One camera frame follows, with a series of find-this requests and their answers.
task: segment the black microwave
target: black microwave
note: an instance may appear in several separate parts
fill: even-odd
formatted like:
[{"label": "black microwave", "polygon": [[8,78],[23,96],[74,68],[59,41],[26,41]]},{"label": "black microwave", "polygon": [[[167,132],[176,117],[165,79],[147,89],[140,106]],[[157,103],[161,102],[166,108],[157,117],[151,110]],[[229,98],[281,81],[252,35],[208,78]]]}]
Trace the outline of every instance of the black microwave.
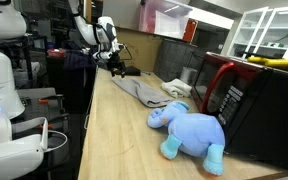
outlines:
[{"label": "black microwave", "polygon": [[194,102],[222,125],[227,153],[288,169],[287,71],[206,53],[194,82]]}]

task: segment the gray towel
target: gray towel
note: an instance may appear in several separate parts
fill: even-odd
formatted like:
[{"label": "gray towel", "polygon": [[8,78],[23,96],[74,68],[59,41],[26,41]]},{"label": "gray towel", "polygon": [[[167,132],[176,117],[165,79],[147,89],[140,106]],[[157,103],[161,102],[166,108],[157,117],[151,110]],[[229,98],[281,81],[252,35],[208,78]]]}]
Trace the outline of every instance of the gray towel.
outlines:
[{"label": "gray towel", "polygon": [[139,99],[144,105],[148,107],[155,108],[166,106],[172,100],[169,96],[166,96],[161,92],[152,89],[150,86],[136,78],[113,78],[113,82],[126,92]]}]

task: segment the wooden countertop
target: wooden countertop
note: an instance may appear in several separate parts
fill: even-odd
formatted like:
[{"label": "wooden countertop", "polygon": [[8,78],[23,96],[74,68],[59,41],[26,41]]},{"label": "wooden countertop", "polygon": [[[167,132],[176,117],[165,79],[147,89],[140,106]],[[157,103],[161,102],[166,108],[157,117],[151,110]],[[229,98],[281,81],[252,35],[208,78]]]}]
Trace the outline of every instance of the wooden countertop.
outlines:
[{"label": "wooden countertop", "polygon": [[[160,88],[162,80],[154,74],[136,78],[167,94]],[[189,112],[197,112],[192,99],[178,100],[191,106]],[[108,71],[99,69],[79,179],[234,180],[282,172],[246,158],[224,155],[224,174],[213,177],[203,170],[203,158],[179,152],[175,159],[167,160],[159,152],[160,144],[167,138],[167,128],[152,129],[147,125],[146,120],[152,110],[118,87]]]}]

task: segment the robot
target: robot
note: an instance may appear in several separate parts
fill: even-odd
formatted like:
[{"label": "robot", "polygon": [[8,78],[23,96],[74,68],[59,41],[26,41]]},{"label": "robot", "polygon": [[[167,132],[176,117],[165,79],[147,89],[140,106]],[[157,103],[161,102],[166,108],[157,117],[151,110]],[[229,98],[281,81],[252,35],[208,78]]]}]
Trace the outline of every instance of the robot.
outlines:
[{"label": "robot", "polygon": [[[68,0],[76,25],[83,38],[90,45],[99,45],[94,59],[104,60],[114,76],[114,68],[125,73],[124,62],[119,61],[118,53],[125,45],[117,42],[116,30],[110,17],[101,17],[98,24],[87,24],[80,15],[79,0]],[[11,39],[25,35],[26,23],[21,13],[16,11],[11,0],[0,0],[0,39]],[[15,179],[34,171],[42,162],[47,148],[47,120],[30,120],[30,127],[25,123],[12,125],[10,119],[19,116],[25,110],[15,89],[10,59],[0,52],[0,179]],[[35,134],[12,140],[14,131],[21,132],[43,124],[42,134]]]}]

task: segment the stuffed animal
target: stuffed animal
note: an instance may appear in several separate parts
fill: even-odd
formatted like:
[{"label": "stuffed animal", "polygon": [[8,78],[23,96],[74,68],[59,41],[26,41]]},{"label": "stuffed animal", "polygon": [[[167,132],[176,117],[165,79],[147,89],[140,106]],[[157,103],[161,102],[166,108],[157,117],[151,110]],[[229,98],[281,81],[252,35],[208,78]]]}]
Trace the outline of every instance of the stuffed animal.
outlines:
[{"label": "stuffed animal", "polygon": [[214,116],[187,113],[189,105],[173,101],[165,108],[154,109],[148,117],[152,128],[168,127],[168,138],[160,150],[173,159],[178,150],[195,157],[206,157],[204,169],[214,175],[223,174],[223,150],[225,138],[221,125]]}]

